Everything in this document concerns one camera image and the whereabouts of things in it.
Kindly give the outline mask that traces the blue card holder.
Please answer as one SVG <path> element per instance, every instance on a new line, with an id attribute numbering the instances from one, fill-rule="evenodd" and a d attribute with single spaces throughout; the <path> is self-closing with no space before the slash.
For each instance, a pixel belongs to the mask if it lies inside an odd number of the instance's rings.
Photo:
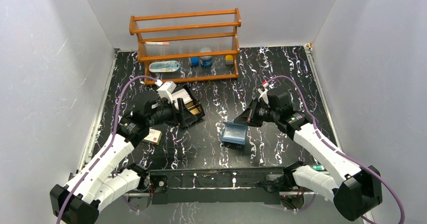
<path id="1" fill-rule="evenodd" d="M 226 143 L 245 145 L 249 127 L 234 120 L 233 118 L 231 121 L 224 122 L 221 140 Z"/>

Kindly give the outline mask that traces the black card tray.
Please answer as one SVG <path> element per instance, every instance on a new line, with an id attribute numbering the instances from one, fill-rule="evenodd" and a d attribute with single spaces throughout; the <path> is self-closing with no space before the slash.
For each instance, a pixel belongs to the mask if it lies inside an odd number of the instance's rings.
<path id="1" fill-rule="evenodd" d="M 187 85 L 177 87 L 171 94 L 178 126 L 188 128 L 200 121 L 205 112 L 202 104 Z"/>

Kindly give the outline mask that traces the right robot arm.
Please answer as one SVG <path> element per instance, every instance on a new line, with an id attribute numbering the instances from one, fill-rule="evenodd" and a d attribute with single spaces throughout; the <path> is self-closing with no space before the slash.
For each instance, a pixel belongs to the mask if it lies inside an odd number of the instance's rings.
<path id="1" fill-rule="evenodd" d="M 296 111 L 288 92 L 272 89 L 261 92 L 248 108 L 237 116 L 234 123 L 261 127 L 264 122 L 277 128 L 316 158 L 328 172 L 327 175 L 296 162 L 283 170 L 278 181 L 290 191 L 306 187 L 333 202 L 338 212 L 354 221 L 383 202 L 379 171 L 369 166 L 363 168 L 347 160 L 336 146 L 315 129 L 314 120 L 302 111 Z"/>

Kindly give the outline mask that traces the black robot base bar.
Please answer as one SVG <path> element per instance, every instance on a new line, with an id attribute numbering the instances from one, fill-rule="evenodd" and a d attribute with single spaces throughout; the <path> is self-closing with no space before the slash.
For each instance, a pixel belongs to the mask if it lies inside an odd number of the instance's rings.
<path id="1" fill-rule="evenodd" d="M 308 193 L 291 183 L 283 167 L 227 169 L 151 170 L 153 204 L 185 202 L 281 204 L 283 198 L 298 198 L 301 207 Z"/>

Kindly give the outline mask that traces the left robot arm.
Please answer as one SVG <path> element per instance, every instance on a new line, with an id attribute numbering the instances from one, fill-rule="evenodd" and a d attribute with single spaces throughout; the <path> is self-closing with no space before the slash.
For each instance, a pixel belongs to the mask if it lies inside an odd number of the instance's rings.
<path id="1" fill-rule="evenodd" d="M 131 164 L 115 174 L 118 164 L 150 133 L 150 128 L 168 124 L 188 127 L 204 115 L 188 107 L 197 102 L 190 97 L 149 101 L 142 112 L 131 111 L 115 123 L 113 131 L 92 160 L 64 185 L 50 191 L 57 223 L 95 223 L 100 212 L 125 193 L 151 190 L 150 172 Z"/>

